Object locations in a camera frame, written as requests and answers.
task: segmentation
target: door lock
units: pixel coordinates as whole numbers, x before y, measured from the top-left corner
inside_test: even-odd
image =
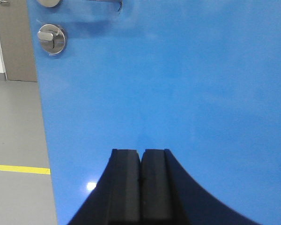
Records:
[[[37,33],[41,47],[49,54],[56,55],[66,47],[66,35],[62,27],[46,24]]]

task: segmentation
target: door handle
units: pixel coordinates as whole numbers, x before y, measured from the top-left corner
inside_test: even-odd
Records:
[[[120,4],[120,8],[118,9],[118,11],[120,11],[122,9],[122,6],[123,6],[123,0],[88,0],[88,1],[100,1],[100,2],[118,3],[118,4]]]
[[[2,3],[9,3],[9,1],[0,0],[0,4],[2,4]]]

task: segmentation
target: glossy blue surface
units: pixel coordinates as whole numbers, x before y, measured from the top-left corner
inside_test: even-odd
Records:
[[[28,0],[59,224],[112,148],[169,148],[206,190],[281,225],[281,0]],[[37,41],[61,25],[66,50]]]

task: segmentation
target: metal escutcheon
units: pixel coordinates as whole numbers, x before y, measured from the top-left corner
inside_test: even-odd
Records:
[[[42,6],[45,7],[54,7],[56,6],[61,0],[37,0]]]
[[[56,55],[66,47],[66,35],[59,25],[46,24],[39,29],[37,37],[41,47],[49,54]]]

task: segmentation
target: gray floor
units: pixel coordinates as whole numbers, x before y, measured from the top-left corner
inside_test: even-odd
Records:
[[[49,168],[35,82],[0,82],[0,165]],[[0,225],[55,224],[50,175],[0,171]]]

